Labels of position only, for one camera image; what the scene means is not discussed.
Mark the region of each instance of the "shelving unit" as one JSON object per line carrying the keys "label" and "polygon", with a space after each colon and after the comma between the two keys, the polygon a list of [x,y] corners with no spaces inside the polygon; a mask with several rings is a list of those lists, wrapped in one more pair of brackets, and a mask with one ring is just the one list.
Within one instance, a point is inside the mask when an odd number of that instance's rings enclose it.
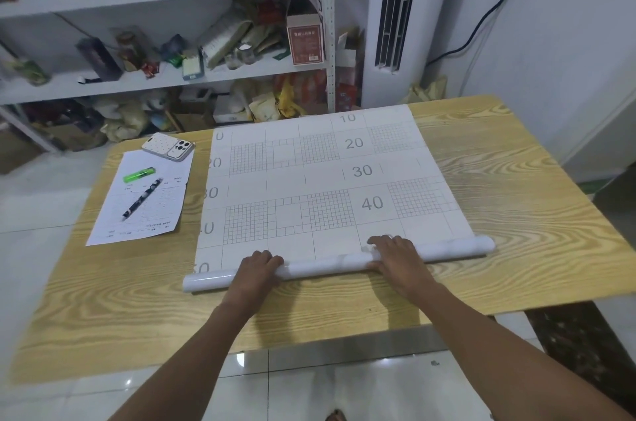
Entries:
{"label": "shelving unit", "polygon": [[[126,4],[138,4],[160,0],[19,0],[13,3],[0,4],[0,20],[3,18],[16,18],[50,13],[62,13],[65,11],[77,11],[80,9],[92,9],[109,6],[125,6]],[[216,82],[238,78],[252,78],[255,76],[269,76],[273,74],[288,73],[294,71],[309,71],[326,69],[327,72],[327,99],[330,111],[335,110],[335,18],[334,0],[321,0],[322,22],[325,39],[325,61],[323,63],[296,66],[291,57],[276,61],[273,56],[276,53],[266,55],[252,65],[243,65],[233,71],[225,65],[217,66],[212,70],[206,70],[204,78],[194,81],[184,81],[181,70],[175,69],[167,63],[162,63],[160,73],[153,79],[146,79],[141,71],[124,73],[118,81],[101,82],[93,84],[79,84],[78,76],[92,78],[93,71],[71,71],[55,74],[51,81],[43,86],[31,86],[22,78],[15,78],[0,83],[0,116],[9,123],[14,124],[27,133],[36,143],[49,151],[57,152],[57,148],[40,136],[30,125],[18,115],[13,114],[5,105],[22,104],[32,101],[54,100],[60,98],[72,98],[76,96],[101,95],[105,93],[121,93],[124,91],[139,91],[142,89],[154,89],[156,87],[184,86],[205,82]]]}

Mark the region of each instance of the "forearm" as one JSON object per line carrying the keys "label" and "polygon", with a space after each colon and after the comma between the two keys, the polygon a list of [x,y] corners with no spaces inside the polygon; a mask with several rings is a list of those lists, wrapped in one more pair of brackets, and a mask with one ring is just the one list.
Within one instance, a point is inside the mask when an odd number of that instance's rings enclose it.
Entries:
{"label": "forearm", "polygon": [[498,421],[632,420],[604,394],[441,284],[417,302]]}
{"label": "forearm", "polygon": [[219,305],[110,421],[200,420],[223,362],[248,317],[232,306]]}

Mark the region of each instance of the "black pen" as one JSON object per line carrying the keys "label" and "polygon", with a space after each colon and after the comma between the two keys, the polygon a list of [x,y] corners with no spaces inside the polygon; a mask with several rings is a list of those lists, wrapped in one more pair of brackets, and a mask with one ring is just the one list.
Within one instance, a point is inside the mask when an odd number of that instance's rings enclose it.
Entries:
{"label": "black pen", "polygon": [[144,203],[144,200],[146,200],[150,196],[150,194],[155,191],[155,189],[159,186],[159,184],[162,181],[163,181],[163,178],[157,178],[155,182],[152,185],[150,185],[150,188],[148,188],[148,190],[146,190],[145,192],[141,194],[141,196],[137,199],[137,201],[131,205],[131,208],[129,208],[128,210],[124,212],[122,222],[128,217],[130,217],[132,215],[132,212],[134,212],[135,210],[139,208],[139,205]]}

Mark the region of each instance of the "plastic wrapped roll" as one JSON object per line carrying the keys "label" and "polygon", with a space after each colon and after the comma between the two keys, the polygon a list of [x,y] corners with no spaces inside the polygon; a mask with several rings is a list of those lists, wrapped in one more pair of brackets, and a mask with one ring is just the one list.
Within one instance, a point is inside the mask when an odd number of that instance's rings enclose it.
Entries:
{"label": "plastic wrapped roll", "polygon": [[[478,235],[477,237],[416,245],[415,248],[418,255],[425,262],[435,262],[486,255],[495,249],[495,241],[486,235]],[[371,252],[358,252],[326,257],[313,262],[282,265],[276,271],[276,275],[286,281],[335,273],[358,272],[365,270],[366,265],[370,261],[378,260],[379,258],[380,253],[373,249]],[[186,275],[183,279],[183,291],[199,292],[202,290],[225,289],[234,279],[236,272],[235,269],[232,269]]]}

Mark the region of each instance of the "air conditioner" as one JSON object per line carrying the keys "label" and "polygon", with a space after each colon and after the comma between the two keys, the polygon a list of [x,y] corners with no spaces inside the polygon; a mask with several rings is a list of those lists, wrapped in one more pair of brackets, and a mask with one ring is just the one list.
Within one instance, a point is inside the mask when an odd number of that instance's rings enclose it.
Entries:
{"label": "air conditioner", "polygon": [[369,0],[362,107],[393,105],[419,83],[443,0]]}

